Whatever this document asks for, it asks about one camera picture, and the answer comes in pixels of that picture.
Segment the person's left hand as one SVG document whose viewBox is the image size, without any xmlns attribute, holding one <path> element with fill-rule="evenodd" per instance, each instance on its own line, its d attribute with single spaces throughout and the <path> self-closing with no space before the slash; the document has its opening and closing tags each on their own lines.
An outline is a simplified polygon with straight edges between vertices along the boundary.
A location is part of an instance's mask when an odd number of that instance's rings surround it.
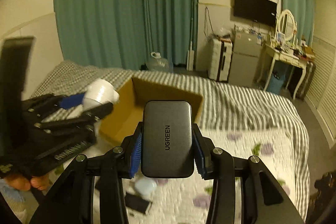
<svg viewBox="0 0 336 224">
<path fill-rule="evenodd" d="M 21 174 L 12 173 L 6 176 L 4 180 L 9 186 L 22 191 L 28 191 L 31 188 L 46 190 L 50 186 L 48 174 L 40 177 L 25 178 Z"/>
</svg>

